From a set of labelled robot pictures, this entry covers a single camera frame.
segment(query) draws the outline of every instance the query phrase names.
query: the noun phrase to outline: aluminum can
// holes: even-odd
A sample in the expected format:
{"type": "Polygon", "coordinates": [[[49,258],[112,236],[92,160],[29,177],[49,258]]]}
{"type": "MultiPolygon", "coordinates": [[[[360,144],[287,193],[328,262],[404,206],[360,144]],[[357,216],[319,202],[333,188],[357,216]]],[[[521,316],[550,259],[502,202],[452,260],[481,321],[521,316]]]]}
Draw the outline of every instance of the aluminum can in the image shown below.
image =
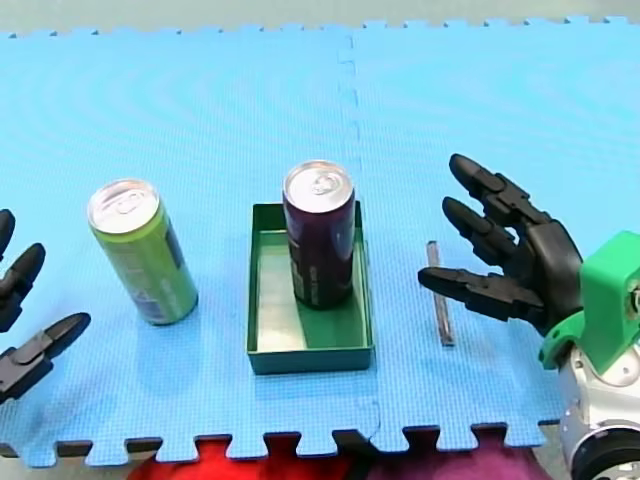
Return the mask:
{"type": "Polygon", "coordinates": [[[149,183],[117,180],[89,200],[89,225],[141,315],[169,325],[198,292],[160,196],[149,183]]]}
{"type": "Polygon", "coordinates": [[[283,205],[296,298],[324,310],[353,291],[355,189],[339,165],[313,160],[289,172],[283,205]]]}

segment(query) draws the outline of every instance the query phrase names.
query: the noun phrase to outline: dark red can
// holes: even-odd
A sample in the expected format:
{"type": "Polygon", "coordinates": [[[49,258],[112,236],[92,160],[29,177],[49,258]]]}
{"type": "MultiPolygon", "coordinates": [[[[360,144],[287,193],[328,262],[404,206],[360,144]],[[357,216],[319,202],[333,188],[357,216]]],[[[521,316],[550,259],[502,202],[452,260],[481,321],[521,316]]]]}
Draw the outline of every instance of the dark red can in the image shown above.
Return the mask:
{"type": "Polygon", "coordinates": [[[296,298],[318,310],[353,291],[355,189],[339,165],[313,160],[284,181],[284,213],[296,298]]]}

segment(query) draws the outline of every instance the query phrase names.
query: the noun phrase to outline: can lid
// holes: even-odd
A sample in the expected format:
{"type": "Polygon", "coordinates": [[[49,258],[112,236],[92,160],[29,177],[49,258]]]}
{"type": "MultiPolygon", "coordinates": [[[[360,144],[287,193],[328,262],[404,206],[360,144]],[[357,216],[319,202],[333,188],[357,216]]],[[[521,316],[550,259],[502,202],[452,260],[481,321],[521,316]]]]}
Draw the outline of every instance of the can lid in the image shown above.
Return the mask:
{"type": "Polygon", "coordinates": [[[160,197],[142,180],[125,178],[102,187],[87,207],[89,223],[103,233],[133,232],[146,225],[158,211],[160,197]]]}
{"type": "Polygon", "coordinates": [[[284,181],[284,196],[294,207],[309,213],[331,212],[353,194],[347,171],[326,160],[312,160],[294,168],[284,181]]]}

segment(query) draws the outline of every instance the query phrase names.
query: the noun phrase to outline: foam mat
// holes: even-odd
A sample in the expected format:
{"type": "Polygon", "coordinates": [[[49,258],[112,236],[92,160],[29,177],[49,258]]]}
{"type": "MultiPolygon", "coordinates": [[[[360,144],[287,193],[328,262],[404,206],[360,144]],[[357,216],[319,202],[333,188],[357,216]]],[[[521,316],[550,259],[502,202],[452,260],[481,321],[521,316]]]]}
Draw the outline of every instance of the foam mat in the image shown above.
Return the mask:
{"type": "Polygon", "coordinates": [[[441,430],[441,449],[472,448],[471,428],[486,424],[506,425],[510,445],[542,442],[538,423],[562,406],[536,360],[540,338],[450,302],[457,345],[444,350],[416,272],[430,239],[447,265],[483,271],[440,212],[442,196],[462,195],[453,152],[529,189],[584,254],[634,228],[622,207],[640,173],[640,29],[570,22],[7,34],[0,206],[17,227],[6,257],[34,241],[48,257],[0,348],[74,311],[93,323],[0,407],[0,443],[43,467],[79,441],[96,466],[125,463],[125,443],[141,438],[162,439],[160,461],[195,459],[209,436],[230,436],[232,457],[263,456],[263,435],[279,432],[301,434],[300,455],[335,453],[339,431],[383,451],[424,427],[441,430]],[[278,201],[308,158],[355,177],[376,361],[256,377],[244,351],[251,204],[278,201]],[[200,290],[196,313],[170,328],[137,318],[87,226],[91,193],[123,176],[158,188],[200,290]]]}

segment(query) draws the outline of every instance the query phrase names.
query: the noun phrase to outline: green can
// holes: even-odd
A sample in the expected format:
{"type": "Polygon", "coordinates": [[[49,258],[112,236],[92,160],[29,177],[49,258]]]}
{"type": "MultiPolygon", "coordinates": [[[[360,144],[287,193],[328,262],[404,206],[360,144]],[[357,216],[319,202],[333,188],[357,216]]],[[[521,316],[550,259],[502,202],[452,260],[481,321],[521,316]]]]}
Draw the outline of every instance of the green can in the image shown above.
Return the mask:
{"type": "Polygon", "coordinates": [[[185,318],[198,292],[153,186],[117,180],[94,193],[87,210],[93,234],[142,316],[154,325],[185,318]]]}

